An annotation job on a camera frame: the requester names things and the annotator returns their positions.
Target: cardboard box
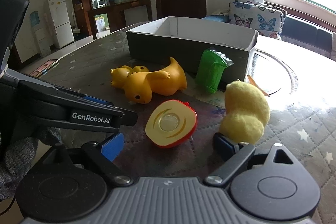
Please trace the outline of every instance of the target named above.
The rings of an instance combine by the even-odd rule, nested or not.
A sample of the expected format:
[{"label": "cardboard box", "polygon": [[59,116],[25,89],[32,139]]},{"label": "cardboard box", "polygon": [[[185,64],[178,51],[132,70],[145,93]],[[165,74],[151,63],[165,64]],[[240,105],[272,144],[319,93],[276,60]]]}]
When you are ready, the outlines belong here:
[{"label": "cardboard box", "polygon": [[215,48],[234,62],[224,70],[225,83],[245,79],[258,37],[254,29],[185,17],[158,19],[126,33],[132,58],[168,65],[174,57],[187,72],[197,73],[203,51]]}]

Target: white refrigerator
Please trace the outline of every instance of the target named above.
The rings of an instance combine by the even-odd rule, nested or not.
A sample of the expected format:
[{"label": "white refrigerator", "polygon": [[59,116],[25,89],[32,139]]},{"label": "white refrigerator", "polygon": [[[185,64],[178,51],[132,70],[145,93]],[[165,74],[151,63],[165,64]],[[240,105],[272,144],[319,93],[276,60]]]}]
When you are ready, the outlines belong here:
[{"label": "white refrigerator", "polygon": [[62,48],[75,40],[65,0],[48,0],[47,7],[48,24],[55,47]]}]

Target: yellow plush toy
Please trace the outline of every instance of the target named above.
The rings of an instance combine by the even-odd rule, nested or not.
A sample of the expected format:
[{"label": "yellow plush toy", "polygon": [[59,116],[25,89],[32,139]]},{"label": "yellow plush toy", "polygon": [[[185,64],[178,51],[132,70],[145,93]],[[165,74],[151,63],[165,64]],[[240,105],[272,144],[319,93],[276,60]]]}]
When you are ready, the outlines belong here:
[{"label": "yellow plush toy", "polygon": [[122,89],[124,87],[128,75],[131,75],[134,72],[149,72],[149,70],[144,66],[136,66],[134,68],[131,68],[129,66],[122,66],[121,68],[112,69],[111,85],[117,89]]},{"label": "yellow plush toy", "polygon": [[153,72],[134,72],[124,84],[127,99],[140,104],[147,104],[152,99],[152,92],[170,96],[177,90],[187,88],[187,81],[179,63],[170,58],[170,65]]},{"label": "yellow plush toy", "polygon": [[254,85],[234,81],[226,86],[225,107],[219,132],[236,143],[255,144],[269,121],[270,109],[264,94]]}]

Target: sofa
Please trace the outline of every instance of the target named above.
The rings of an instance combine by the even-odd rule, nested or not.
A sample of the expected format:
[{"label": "sofa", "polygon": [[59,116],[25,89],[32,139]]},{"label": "sofa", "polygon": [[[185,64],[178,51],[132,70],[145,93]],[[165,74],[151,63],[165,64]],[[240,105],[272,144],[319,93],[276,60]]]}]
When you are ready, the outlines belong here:
[{"label": "sofa", "polygon": [[[204,19],[229,21],[228,15],[211,15]],[[282,40],[330,58],[332,32],[309,21],[287,15],[282,28]]]}]

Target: green package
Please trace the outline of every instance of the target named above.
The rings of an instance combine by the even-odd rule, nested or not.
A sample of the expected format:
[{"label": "green package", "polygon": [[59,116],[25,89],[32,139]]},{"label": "green package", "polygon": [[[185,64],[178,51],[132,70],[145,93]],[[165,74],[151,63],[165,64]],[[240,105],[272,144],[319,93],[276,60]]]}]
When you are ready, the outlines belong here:
[{"label": "green package", "polygon": [[207,93],[215,93],[225,68],[233,65],[231,59],[214,48],[206,49],[199,62],[195,82]]}]

